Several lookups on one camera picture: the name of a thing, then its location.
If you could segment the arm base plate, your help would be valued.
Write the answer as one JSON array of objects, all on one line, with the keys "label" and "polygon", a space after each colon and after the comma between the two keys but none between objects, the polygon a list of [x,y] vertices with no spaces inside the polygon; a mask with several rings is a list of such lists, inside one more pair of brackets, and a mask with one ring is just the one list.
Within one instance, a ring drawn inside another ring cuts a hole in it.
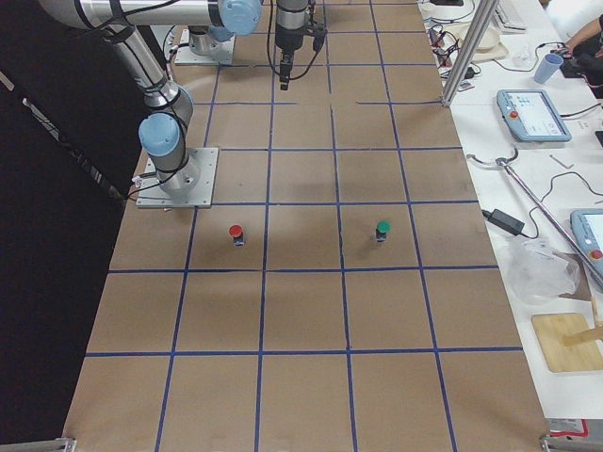
[{"label": "arm base plate", "polygon": [[184,29],[174,62],[179,66],[230,66],[233,62],[235,37],[217,41],[211,34],[190,34]]},{"label": "arm base plate", "polygon": [[147,158],[145,171],[151,176],[140,181],[136,193],[138,208],[210,208],[219,159],[218,148],[187,148],[187,164],[161,186],[155,165]]}]

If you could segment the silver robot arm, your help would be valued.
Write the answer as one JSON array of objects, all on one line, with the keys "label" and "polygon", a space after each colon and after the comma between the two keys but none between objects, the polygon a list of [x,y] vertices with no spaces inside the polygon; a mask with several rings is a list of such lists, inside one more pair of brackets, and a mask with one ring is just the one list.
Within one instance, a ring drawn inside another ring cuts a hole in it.
[{"label": "silver robot arm", "polygon": [[[271,1],[266,53],[279,88],[287,90],[292,81],[305,77],[322,51],[328,30],[315,19],[314,1]],[[210,57],[224,43],[236,36],[247,36],[258,27],[262,16],[261,1],[215,1],[209,7],[213,20],[209,25],[190,25],[187,44],[193,54]],[[304,70],[294,75],[295,54],[306,38],[312,40],[313,55]]]},{"label": "silver robot arm", "polygon": [[222,38],[246,36],[258,26],[259,1],[41,1],[58,22],[99,31],[144,95],[151,115],[139,126],[139,139],[155,165],[155,187],[173,199],[197,185],[200,169],[191,162],[186,134],[192,98],[169,79],[139,33],[140,25],[195,25]]}]

